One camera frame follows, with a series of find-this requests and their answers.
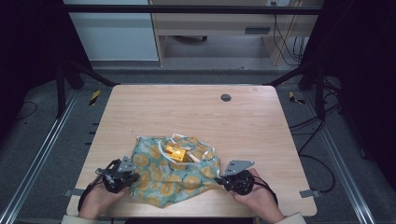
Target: wire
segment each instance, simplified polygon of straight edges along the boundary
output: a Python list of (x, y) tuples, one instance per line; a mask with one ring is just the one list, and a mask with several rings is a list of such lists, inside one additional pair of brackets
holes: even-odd
[[(271, 2), (271, 6), (276, 7), (276, 2)], [(283, 61), (284, 61), (287, 65), (300, 65), (301, 60), (300, 60), (300, 59), (296, 59), (296, 58), (294, 57), (294, 56), (295, 56), (295, 54), (294, 54), (294, 46), (293, 46), (293, 54), (294, 54), (294, 56), (293, 56), (293, 55), (290, 53), (290, 50), (289, 50), (289, 48), (288, 48), (288, 44), (287, 44), (285, 38), (283, 37), (282, 33), (280, 32), (279, 27), (277, 26), (276, 14), (274, 14), (274, 19), (275, 19), (275, 22), (274, 22), (274, 29), (275, 29), (275, 30), (274, 30), (273, 39), (274, 39), (276, 48), (279, 50), (279, 53), (280, 53), (280, 55), (282, 56)], [(279, 33), (280, 38), (282, 39), (283, 44), (284, 44), (286, 50), (288, 51), (290, 57), (291, 57), (295, 62), (297, 62), (297, 64), (288, 63), (288, 62), (286, 61), (286, 59), (285, 59), (285, 57), (284, 57), (284, 55), (283, 55), (283, 53), (282, 53), (282, 50), (280, 49), (279, 45), (276, 43), (276, 37), (275, 37), (275, 32), (276, 32), (276, 31)], [(300, 44), (300, 55), (302, 55), (302, 50), (303, 50), (303, 48), (304, 48), (304, 42), (303, 42), (303, 44)]]
[(30, 116), (32, 116), (32, 115), (37, 111), (38, 105), (37, 105), (36, 103), (30, 102), (30, 101), (26, 101), (26, 102), (23, 102), (23, 103), (24, 103), (24, 104), (32, 104), (32, 105), (35, 106), (35, 109), (33, 109), (33, 111), (30, 112), (28, 115), (23, 116), (23, 117), (20, 117), (20, 118), (15, 118), (15, 120), (20, 120), (20, 119), (29, 118)]
[(314, 138), (314, 136), (319, 132), (319, 130), (321, 128), (323, 128), (324, 126), (324, 120), (319, 124), (319, 126), (317, 127), (317, 129), (312, 133), (312, 135), (308, 138), (308, 140), (303, 144), (303, 146), (300, 148), (300, 150), (298, 151), (298, 155), (300, 155), (303, 150), (305, 149), (306, 145), (308, 145), (309, 142), (311, 142), (311, 140)]
[(291, 135), (309, 135), (313, 133), (292, 133)]
[[(301, 40), (300, 40), (300, 52), (297, 54), (295, 52), (295, 49), (296, 49), (296, 45), (297, 45), (297, 40), (299, 38), (301, 38)], [(293, 55), (294, 55), (294, 58), (297, 59), (297, 62), (298, 62), (299, 65), (301, 64), (301, 61), (302, 61), (303, 55), (304, 55), (304, 41), (305, 41), (305, 37), (304, 36), (302, 36), (302, 37), (298, 37), (298, 36), (294, 37)]]
[[(323, 100), (326, 100), (327, 97), (329, 97), (329, 96), (331, 96), (331, 95), (334, 95), (334, 94), (336, 95), (336, 92), (335, 92), (335, 91), (331, 91), (330, 93), (326, 94), (326, 95), (323, 97)], [(329, 108), (327, 108), (327, 109), (325, 110), (325, 115), (326, 115), (326, 116), (329, 116), (333, 111), (335, 111), (335, 110), (337, 110), (337, 109), (339, 109), (339, 108), (340, 108), (340, 104), (332, 105), (332, 106), (330, 106)], [(308, 120), (306, 120), (306, 121), (303, 121), (303, 122), (301, 122), (301, 123), (299, 123), (299, 124), (290, 126), (291, 129), (294, 128), (294, 130), (290, 130), (290, 131), (291, 131), (291, 132), (294, 132), (294, 131), (300, 130), (300, 129), (302, 129), (303, 127), (306, 127), (307, 125), (312, 124), (312, 123), (315, 122), (316, 120), (318, 120), (318, 116), (315, 116), (315, 117), (313, 117), (312, 119), (308, 119)], [(308, 138), (308, 140), (307, 140), (307, 141), (304, 143), (304, 145), (299, 149), (298, 155), (299, 155), (299, 157), (308, 158), (308, 159), (311, 159), (311, 160), (313, 160), (313, 161), (318, 162), (319, 164), (321, 164), (321, 165), (330, 173), (330, 175), (332, 176), (332, 184), (331, 184), (331, 186), (330, 186), (329, 188), (327, 188), (327, 189), (314, 189), (314, 188), (310, 187), (312, 190), (318, 190), (318, 191), (321, 192), (321, 193), (328, 193), (328, 192), (332, 191), (332, 190), (334, 189), (334, 187), (335, 187), (335, 174), (332, 172), (332, 170), (330, 169), (330, 167), (329, 167), (328, 165), (326, 165), (323, 161), (321, 161), (321, 160), (319, 160), (319, 159), (317, 159), (317, 158), (315, 158), (315, 157), (302, 154), (303, 150), (304, 150), (305, 147), (308, 145), (308, 143), (314, 138), (314, 136), (318, 133), (318, 131), (321, 130), (321, 129), (324, 127), (324, 125), (325, 125), (325, 120), (322, 120), (321, 123), (319, 124), (319, 126), (315, 129), (315, 131), (314, 131), (314, 132), (311, 134), (311, 136)]]
[(324, 166), (324, 168), (326, 168), (326, 170), (332, 176), (332, 185), (328, 189), (317, 189), (317, 190), (320, 191), (321, 193), (328, 193), (328, 192), (332, 191), (334, 189), (334, 187), (335, 187), (335, 174), (332, 172), (332, 169), (330, 169), (330, 167), (328, 165), (326, 165), (324, 162), (320, 161), (319, 159), (317, 159), (315, 157), (304, 155), (304, 154), (300, 155), (300, 157), (308, 158), (308, 159), (311, 159), (313, 161), (316, 161), (319, 164), (321, 164), (322, 166)]
[(259, 183), (259, 182), (254, 181), (254, 184), (259, 185), (259, 186), (261, 186), (261, 187), (267, 189), (268, 191), (270, 191), (270, 193), (273, 195), (273, 198), (274, 198), (276, 204), (278, 204), (276, 194), (275, 194), (274, 191), (270, 188), (270, 186), (267, 184), (267, 182), (265, 182), (263, 179), (261, 179), (261, 178), (258, 177), (258, 176), (255, 176), (255, 175), (254, 175), (253, 177), (254, 177), (254, 178), (258, 178), (260, 181), (262, 181), (262, 183)]
[(285, 56), (284, 56), (283, 53), (282, 53), (282, 50), (281, 50), (280, 47), (277, 45), (276, 39), (275, 39), (275, 32), (276, 32), (276, 30), (279, 32), (280, 37), (282, 38), (282, 40), (283, 40), (283, 42), (284, 42), (284, 44), (285, 44), (285, 47), (286, 47), (286, 49), (288, 50), (288, 52), (289, 52), (289, 54), (290, 54), (289, 48), (288, 48), (288, 46), (286, 45), (286, 41), (285, 41), (285, 39), (283, 38), (283, 35), (280, 33), (279, 28), (277, 27), (276, 14), (274, 15), (274, 17), (275, 17), (275, 23), (274, 23), (274, 28), (275, 28), (275, 30), (274, 30), (273, 39), (274, 39), (274, 43), (275, 43), (276, 48), (279, 50), (280, 56), (282, 56), (283, 61), (284, 61), (287, 65), (293, 65), (293, 66), (299, 65), (299, 64), (288, 63), (288, 62), (286, 61), (286, 59), (285, 59)]

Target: floral fabric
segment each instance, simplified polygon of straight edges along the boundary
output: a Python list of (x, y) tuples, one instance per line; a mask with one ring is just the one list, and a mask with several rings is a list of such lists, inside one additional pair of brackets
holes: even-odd
[[(193, 161), (172, 160), (164, 152), (167, 146), (187, 150)], [(137, 137), (132, 162), (140, 174), (131, 186), (132, 197), (160, 208), (211, 189), (219, 176), (216, 150), (196, 137), (179, 134)]]

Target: wooden table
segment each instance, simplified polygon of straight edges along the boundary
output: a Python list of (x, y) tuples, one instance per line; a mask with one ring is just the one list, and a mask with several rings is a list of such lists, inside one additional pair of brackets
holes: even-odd
[[(222, 94), (232, 99), (224, 102)], [(97, 168), (131, 156), (137, 136), (196, 136), (213, 146), (223, 171), (230, 160), (253, 166), (276, 193), (285, 215), (317, 212), (288, 123), (269, 86), (250, 85), (120, 85), (110, 95), (76, 188), (85, 189)], [(67, 214), (78, 214), (72, 196)], [(107, 217), (255, 217), (222, 187), (164, 209), (136, 203), (129, 196), (112, 206)]]

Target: metal bracket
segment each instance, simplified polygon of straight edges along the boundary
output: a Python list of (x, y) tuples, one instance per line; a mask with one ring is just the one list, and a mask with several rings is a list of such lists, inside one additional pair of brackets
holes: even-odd
[(319, 197), (321, 195), (321, 193), (317, 189), (315, 189), (315, 190), (306, 189), (306, 190), (300, 191), (300, 195), (301, 195), (302, 198), (307, 198), (307, 197), (311, 197), (311, 196), (314, 197), (314, 198), (317, 198), (317, 197)]
[(237, 175), (252, 165), (254, 165), (254, 161), (230, 161), (224, 175)]
[(119, 172), (132, 172), (136, 167), (132, 164), (131, 160), (124, 156), (119, 166)]
[(81, 196), (85, 189), (65, 189), (63, 196), (71, 197), (72, 195)]

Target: black cable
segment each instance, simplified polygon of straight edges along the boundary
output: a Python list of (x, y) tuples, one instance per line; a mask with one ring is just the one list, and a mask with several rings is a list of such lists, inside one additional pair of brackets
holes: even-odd
[(313, 133), (292, 133), (291, 135), (310, 135)]
[(340, 88), (331, 83), (326, 77), (324, 78), (324, 87), (327, 91), (333, 91), (336, 93), (339, 93), (340, 91)]
[(33, 109), (33, 111), (30, 114), (28, 114), (26, 116), (23, 116), (23, 117), (20, 117), (20, 118), (15, 118), (15, 120), (26, 119), (26, 118), (32, 116), (37, 111), (38, 105), (36, 103), (30, 102), (30, 101), (26, 101), (26, 102), (23, 102), (23, 103), (24, 104), (32, 104), (32, 105), (35, 106), (35, 109)]
[[(327, 109), (325, 110), (326, 116), (329, 116), (334, 110), (338, 109), (339, 107), (340, 107), (340, 104), (335, 104), (335, 105), (332, 105), (331, 107), (327, 108)], [(317, 119), (318, 119), (318, 116), (315, 116), (315, 117), (313, 117), (312, 119), (308, 119), (308, 120), (303, 121), (303, 122), (301, 122), (301, 123), (298, 123), (298, 124), (289, 126), (289, 129), (294, 129), (294, 128), (297, 128), (297, 127), (300, 127), (300, 126), (306, 127), (307, 125), (312, 124), (312, 123), (313, 123), (314, 121), (316, 121)], [(298, 129), (295, 129), (295, 130), (290, 130), (290, 131), (291, 131), (291, 132), (294, 132), (294, 131), (297, 131), (297, 130), (302, 129), (303, 127), (298, 128)]]
[(329, 96), (331, 96), (331, 95), (335, 95), (335, 94), (337, 94), (337, 92), (331, 91), (331, 92), (327, 93), (327, 94), (323, 97), (323, 100), (325, 101), (327, 97), (329, 97)]
[(279, 32), (279, 34), (280, 34), (280, 37), (282, 38), (283, 42), (285, 43), (286, 49), (289, 51), (288, 46), (286, 45), (286, 42), (285, 42), (285, 40), (283, 39), (283, 36), (282, 36), (282, 34), (280, 33), (280, 31), (279, 31), (279, 29), (278, 29), (278, 27), (277, 27), (276, 14), (274, 15), (274, 17), (275, 17), (275, 23), (274, 23), (274, 29), (275, 29), (275, 30), (274, 30), (273, 39), (274, 39), (274, 43), (275, 43), (276, 48), (279, 50), (280, 56), (282, 56), (283, 61), (284, 61), (287, 65), (293, 65), (293, 66), (299, 65), (299, 64), (288, 63), (288, 62), (286, 61), (286, 59), (285, 59), (285, 56), (284, 56), (283, 53), (282, 53), (282, 50), (280, 49), (279, 45), (276, 43), (275, 32), (276, 32), (276, 30), (278, 30), (278, 32)]
[[(339, 109), (340, 107), (341, 107), (341, 106), (340, 106), (339, 104), (333, 105), (332, 107), (330, 107), (329, 109), (327, 109), (327, 110), (325, 111), (326, 116), (330, 116), (330, 114), (331, 114), (333, 111)], [(302, 129), (302, 128), (304, 128), (304, 127), (306, 127), (306, 126), (308, 126), (308, 125), (310, 125), (310, 124), (312, 124), (312, 123), (314, 123), (316, 120), (318, 120), (318, 116), (316, 116), (316, 117), (314, 117), (314, 118), (312, 118), (312, 119), (307, 120), (307, 121), (309, 121), (308, 123), (306, 123), (306, 121), (305, 121), (305, 122), (303, 122), (302, 124), (298, 124), (297, 126), (301, 126), (301, 127), (296, 128), (296, 129), (294, 129), (294, 130), (290, 130), (290, 131), (291, 131), (291, 132), (298, 131), (298, 130), (300, 130), (300, 129)], [(303, 134), (314, 134), (314, 133), (292, 133), (291, 135), (303, 135)]]
[(332, 190), (334, 189), (334, 187), (335, 187), (335, 174), (332, 172), (332, 170), (330, 169), (330, 167), (327, 166), (324, 162), (320, 161), (319, 159), (317, 159), (317, 158), (315, 158), (315, 157), (308, 156), (308, 155), (304, 155), (304, 154), (300, 155), (300, 157), (308, 158), (308, 159), (311, 159), (311, 160), (313, 160), (313, 161), (318, 162), (319, 164), (321, 164), (322, 166), (324, 166), (324, 168), (326, 168), (326, 170), (329, 171), (330, 175), (332, 176), (332, 185), (331, 185), (328, 189), (313, 189), (313, 188), (311, 188), (311, 189), (313, 189), (313, 190), (318, 190), (318, 191), (320, 191), (321, 193), (328, 193), (328, 192), (332, 191)]
[(258, 178), (260, 181), (262, 181), (262, 183), (257, 182), (257, 181), (254, 181), (254, 184), (259, 185), (259, 186), (261, 186), (261, 187), (267, 189), (268, 191), (270, 191), (270, 193), (273, 195), (273, 198), (274, 198), (276, 204), (278, 204), (276, 194), (275, 194), (274, 191), (270, 188), (270, 186), (267, 184), (267, 182), (265, 182), (263, 179), (261, 179), (261, 178), (258, 177), (258, 176), (255, 176), (255, 175), (254, 175), (253, 177), (254, 177), (254, 178)]
[[(299, 53), (297, 54), (297, 53), (295, 52), (295, 49), (296, 49), (297, 40), (298, 40), (299, 38), (301, 38), (301, 40), (300, 40), (300, 49), (299, 49)], [(294, 55), (294, 57), (297, 59), (297, 62), (298, 62), (299, 65), (301, 64), (301, 60), (302, 60), (302, 58), (303, 58), (303, 52), (304, 52), (304, 39), (305, 39), (304, 36), (302, 36), (302, 37), (298, 37), (298, 36), (294, 37), (293, 55)]]
[(312, 133), (312, 135), (308, 138), (308, 140), (303, 144), (303, 146), (300, 148), (300, 150), (298, 151), (298, 155), (300, 155), (303, 150), (305, 149), (306, 145), (308, 145), (309, 142), (311, 142), (311, 140), (314, 138), (314, 136), (319, 132), (319, 130), (321, 128), (323, 128), (324, 126), (324, 120), (319, 124), (319, 126), (317, 127), (317, 129), (314, 131), (314, 133)]

